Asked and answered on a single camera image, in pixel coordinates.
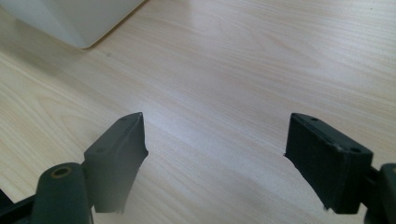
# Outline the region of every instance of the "screw hole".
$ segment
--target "screw hole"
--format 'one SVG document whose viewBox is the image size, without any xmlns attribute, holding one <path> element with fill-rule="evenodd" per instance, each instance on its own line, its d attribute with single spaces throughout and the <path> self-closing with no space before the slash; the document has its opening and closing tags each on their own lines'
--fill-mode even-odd
<svg viewBox="0 0 396 224">
<path fill-rule="evenodd" d="M 356 148 L 356 147 L 353 147 L 352 149 L 350 149 L 352 152 L 355 152 L 355 153 L 361 153 L 361 150 L 360 149 L 358 149 L 358 148 Z"/>
<path fill-rule="evenodd" d="M 72 169 L 70 167 L 60 167 L 51 173 L 52 178 L 59 179 L 70 174 Z"/>
</svg>

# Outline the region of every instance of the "wooden table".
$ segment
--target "wooden table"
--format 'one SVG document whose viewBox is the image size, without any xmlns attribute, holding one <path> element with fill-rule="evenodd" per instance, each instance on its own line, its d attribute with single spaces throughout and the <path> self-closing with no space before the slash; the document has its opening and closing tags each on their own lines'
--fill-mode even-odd
<svg viewBox="0 0 396 224">
<path fill-rule="evenodd" d="M 96 223 L 362 223 L 325 212 L 285 152 L 291 112 L 395 162 L 396 3 L 149 0 L 91 49 L 0 10 L 0 189 L 18 201 L 116 119 L 149 156 Z"/>
</svg>

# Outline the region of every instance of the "white object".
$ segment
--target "white object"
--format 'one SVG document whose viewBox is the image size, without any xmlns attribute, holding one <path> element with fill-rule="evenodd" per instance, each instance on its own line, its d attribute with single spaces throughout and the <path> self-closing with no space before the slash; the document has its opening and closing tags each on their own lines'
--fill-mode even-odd
<svg viewBox="0 0 396 224">
<path fill-rule="evenodd" d="M 85 49 L 94 44 L 143 0 L 0 0 L 21 21 L 63 42 Z"/>
</svg>

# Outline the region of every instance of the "light wood grain surface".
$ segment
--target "light wood grain surface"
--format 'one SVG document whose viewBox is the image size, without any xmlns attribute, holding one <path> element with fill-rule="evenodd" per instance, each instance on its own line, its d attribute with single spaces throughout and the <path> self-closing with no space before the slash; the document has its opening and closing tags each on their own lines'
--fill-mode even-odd
<svg viewBox="0 0 396 224">
<path fill-rule="evenodd" d="M 396 3 L 148 0 L 91 49 L 0 9 L 0 188 L 142 111 L 149 156 L 125 214 L 96 223 L 362 223 L 323 210 L 283 157 L 291 112 L 396 161 Z"/>
</svg>

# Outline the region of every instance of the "black plastic part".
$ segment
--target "black plastic part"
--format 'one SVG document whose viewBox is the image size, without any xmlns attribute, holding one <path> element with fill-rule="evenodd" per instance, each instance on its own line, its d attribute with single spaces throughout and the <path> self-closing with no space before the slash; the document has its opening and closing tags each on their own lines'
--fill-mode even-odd
<svg viewBox="0 0 396 224">
<path fill-rule="evenodd" d="M 12 202 L 8 196 L 2 190 L 0 190 L 0 210 L 12 204 L 14 204 L 14 202 Z"/>
<path fill-rule="evenodd" d="M 84 172 L 77 163 L 54 166 L 40 176 L 31 224 L 91 224 Z"/>
<path fill-rule="evenodd" d="M 29 223 L 35 196 L 14 203 L 0 210 L 1 224 L 26 224 Z"/>
<path fill-rule="evenodd" d="M 148 151 L 143 114 L 114 123 L 84 153 L 90 202 L 98 213 L 122 211 Z"/>
<path fill-rule="evenodd" d="M 379 172 L 379 192 L 389 223 L 396 223 L 396 164 L 385 164 Z"/>
<path fill-rule="evenodd" d="M 319 119 L 291 114 L 285 156 L 326 209 L 337 214 L 358 212 L 359 186 L 371 168 L 372 151 Z"/>
<path fill-rule="evenodd" d="M 379 172 L 372 167 L 360 186 L 361 202 L 368 209 L 365 223 L 388 223 L 379 192 L 379 178 Z"/>
</svg>

